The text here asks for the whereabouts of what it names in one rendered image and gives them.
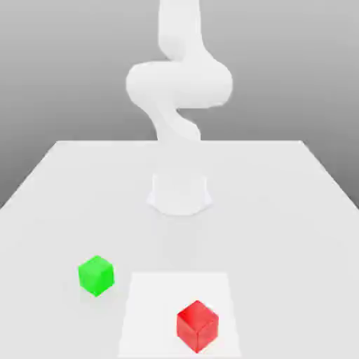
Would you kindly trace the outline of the small green cube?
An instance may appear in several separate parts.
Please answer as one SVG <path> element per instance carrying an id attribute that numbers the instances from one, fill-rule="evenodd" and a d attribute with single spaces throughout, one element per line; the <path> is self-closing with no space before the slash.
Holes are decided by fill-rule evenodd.
<path id="1" fill-rule="evenodd" d="M 98 297 L 114 284 L 114 267 L 106 259 L 95 255 L 78 267 L 79 284 Z"/>

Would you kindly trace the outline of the small red cube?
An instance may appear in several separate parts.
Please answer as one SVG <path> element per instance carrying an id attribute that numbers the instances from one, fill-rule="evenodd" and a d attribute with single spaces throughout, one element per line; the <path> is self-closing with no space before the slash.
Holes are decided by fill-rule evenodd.
<path id="1" fill-rule="evenodd" d="M 219 316 L 199 300 L 177 314 L 177 336 L 195 353 L 218 337 Z"/>

